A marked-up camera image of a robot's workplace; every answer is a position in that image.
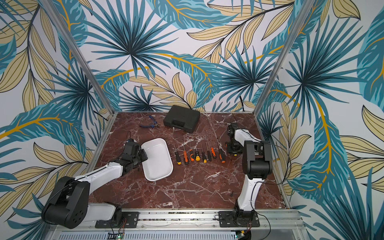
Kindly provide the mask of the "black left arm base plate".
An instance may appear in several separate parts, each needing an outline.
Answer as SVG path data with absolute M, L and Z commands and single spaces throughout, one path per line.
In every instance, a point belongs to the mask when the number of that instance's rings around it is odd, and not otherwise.
M 115 214 L 111 220 L 96 222 L 96 229 L 127 228 L 135 229 L 139 219 L 139 212 L 121 212 Z

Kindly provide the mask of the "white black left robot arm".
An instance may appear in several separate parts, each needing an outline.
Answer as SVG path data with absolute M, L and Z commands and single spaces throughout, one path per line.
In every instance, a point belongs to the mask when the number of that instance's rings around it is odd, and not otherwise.
M 124 222 L 122 208 L 112 203 L 91 204 L 90 194 L 129 173 L 147 159 L 147 153 L 140 144 L 128 139 L 117 159 L 85 175 L 60 178 L 45 203 L 42 220 L 68 229 L 93 221 L 100 226 L 121 226 Z

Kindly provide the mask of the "black orange hex screwdriver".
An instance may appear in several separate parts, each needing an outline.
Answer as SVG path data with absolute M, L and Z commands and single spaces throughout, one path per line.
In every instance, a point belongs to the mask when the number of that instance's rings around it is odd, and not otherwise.
M 211 143 L 210 143 L 210 148 L 211 148 L 211 154 L 212 154 L 212 157 L 213 157 L 214 159 L 216 159 L 216 158 L 217 158 L 217 155 L 216 155 L 215 149 L 213 148 L 213 146 L 212 146 Z

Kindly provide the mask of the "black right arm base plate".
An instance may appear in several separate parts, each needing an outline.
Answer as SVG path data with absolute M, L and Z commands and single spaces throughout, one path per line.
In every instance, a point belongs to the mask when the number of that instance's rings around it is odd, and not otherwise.
M 258 214 L 255 211 L 219 211 L 219 223 L 221 228 L 245 228 L 260 227 Z

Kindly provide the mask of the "white plastic storage box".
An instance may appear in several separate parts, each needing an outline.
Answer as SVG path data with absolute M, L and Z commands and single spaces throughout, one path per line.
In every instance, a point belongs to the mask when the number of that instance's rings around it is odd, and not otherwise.
M 162 138 L 147 141 L 141 145 L 148 159 L 142 162 L 145 178 L 155 182 L 169 177 L 173 172 L 173 163 L 167 143 Z

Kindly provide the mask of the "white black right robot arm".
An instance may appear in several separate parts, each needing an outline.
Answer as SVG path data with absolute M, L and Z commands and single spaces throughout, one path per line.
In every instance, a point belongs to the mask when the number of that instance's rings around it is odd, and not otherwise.
M 242 169 L 245 174 L 243 188 L 234 207 L 234 219 L 253 219 L 259 189 L 273 171 L 271 146 L 236 123 L 227 127 L 227 134 L 230 138 L 226 143 L 227 153 L 233 156 L 242 154 Z

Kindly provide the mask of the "slim black orange screwdriver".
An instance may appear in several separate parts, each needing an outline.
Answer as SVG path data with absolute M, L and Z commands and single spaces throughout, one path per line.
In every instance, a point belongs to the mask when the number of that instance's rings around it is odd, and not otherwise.
M 184 140 L 182 140 L 182 143 L 183 143 L 184 163 L 185 163 L 185 165 L 188 165 L 190 163 L 190 161 L 189 161 L 189 158 L 188 158 L 188 155 L 187 155 L 187 151 L 186 151 L 186 148 L 185 148 Z

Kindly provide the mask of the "black yellow screwdriver long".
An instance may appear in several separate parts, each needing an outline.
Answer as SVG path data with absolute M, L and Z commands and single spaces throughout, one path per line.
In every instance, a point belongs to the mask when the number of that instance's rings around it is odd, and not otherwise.
M 199 162 L 199 161 L 201 160 L 198 146 L 196 146 L 196 148 L 195 148 L 195 160 L 196 160 L 197 162 Z

